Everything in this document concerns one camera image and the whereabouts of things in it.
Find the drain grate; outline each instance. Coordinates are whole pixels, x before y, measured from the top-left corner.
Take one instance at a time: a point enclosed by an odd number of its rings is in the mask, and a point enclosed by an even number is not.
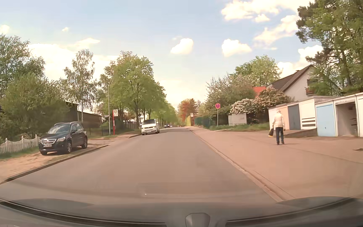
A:
[[[353,151],[363,152],[363,148],[355,149],[355,150],[353,150]]]

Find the white picket fence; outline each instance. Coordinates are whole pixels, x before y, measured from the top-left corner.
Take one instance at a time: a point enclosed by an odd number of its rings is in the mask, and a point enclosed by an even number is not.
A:
[[[17,142],[9,141],[5,139],[5,142],[0,145],[0,155],[4,153],[14,153],[19,152],[21,150],[25,150],[31,147],[37,147],[39,143],[40,137],[36,135],[34,139],[22,139]]]

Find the car wheel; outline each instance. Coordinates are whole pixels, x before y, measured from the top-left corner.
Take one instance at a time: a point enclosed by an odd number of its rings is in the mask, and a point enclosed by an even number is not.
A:
[[[72,143],[70,140],[67,142],[67,149],[64,151],[65,154],[69,154],[72,151]]]
[[[88,138],[85,137],[83,139],[83,144],[81,145],[82,149],[86,149],[88,147]]]

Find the balcony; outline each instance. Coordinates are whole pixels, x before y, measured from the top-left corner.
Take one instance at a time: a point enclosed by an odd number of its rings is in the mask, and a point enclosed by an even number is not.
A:
[[[310,89],[309,87],[305,88],[306,89],[306,95],[314,95],[315,91],[313,89]]]

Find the road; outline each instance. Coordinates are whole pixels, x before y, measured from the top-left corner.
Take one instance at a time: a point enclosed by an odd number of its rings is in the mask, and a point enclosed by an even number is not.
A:
[[[185,128],[119,140],[4,183],[0,198],[64,213],[84,203],[275,203]],[[59,205],[58,199],[73,202]]]

